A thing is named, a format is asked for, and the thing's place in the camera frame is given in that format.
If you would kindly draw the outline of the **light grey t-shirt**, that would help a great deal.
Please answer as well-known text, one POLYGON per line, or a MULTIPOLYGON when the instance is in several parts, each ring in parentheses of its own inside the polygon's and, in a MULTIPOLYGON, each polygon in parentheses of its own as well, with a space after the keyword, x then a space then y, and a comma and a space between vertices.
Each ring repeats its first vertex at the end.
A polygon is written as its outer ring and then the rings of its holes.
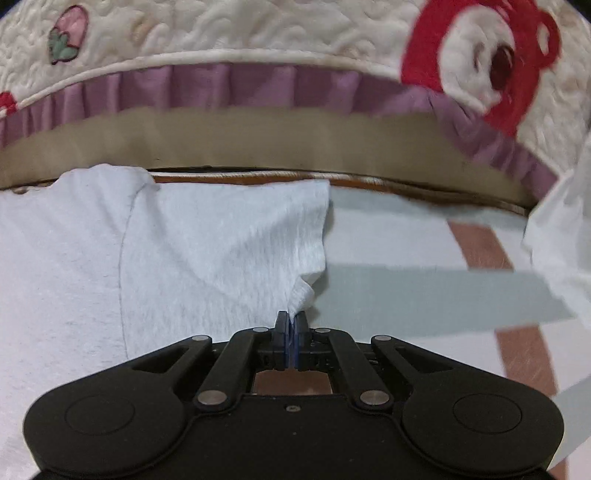
POLYGON ((1 475, 46 391, 184 338, 216 341, 311 305, 329 183, 159 184, 99 165, 1 195, 1 475))

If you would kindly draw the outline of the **checkered floor rug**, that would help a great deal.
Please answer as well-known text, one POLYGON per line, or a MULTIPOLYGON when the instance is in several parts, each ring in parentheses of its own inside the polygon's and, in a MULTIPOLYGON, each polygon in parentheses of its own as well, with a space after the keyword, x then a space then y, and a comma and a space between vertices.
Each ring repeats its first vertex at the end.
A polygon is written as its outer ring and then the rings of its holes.
MULTIPOLYGON (((389 334, 521 381, 553 397, 566 421, 555 471, 590 475, 590 331, 532 267, 524 217, 439 206, 328 178, 322 244, 308 319, 360 341, 389 334)), ((263 186, 221 178, 159 184, 263 186)))

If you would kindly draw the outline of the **white quilt with red bears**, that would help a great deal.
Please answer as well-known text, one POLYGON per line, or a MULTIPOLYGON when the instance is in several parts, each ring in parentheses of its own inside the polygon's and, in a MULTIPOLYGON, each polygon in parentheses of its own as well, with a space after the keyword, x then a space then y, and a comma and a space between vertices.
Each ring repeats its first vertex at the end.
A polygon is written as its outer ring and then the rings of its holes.
POLYGON ((590 25, 566 1, 21 1, 1 142, 136 107, 435 114, 543 195, 586 158, 590 25))

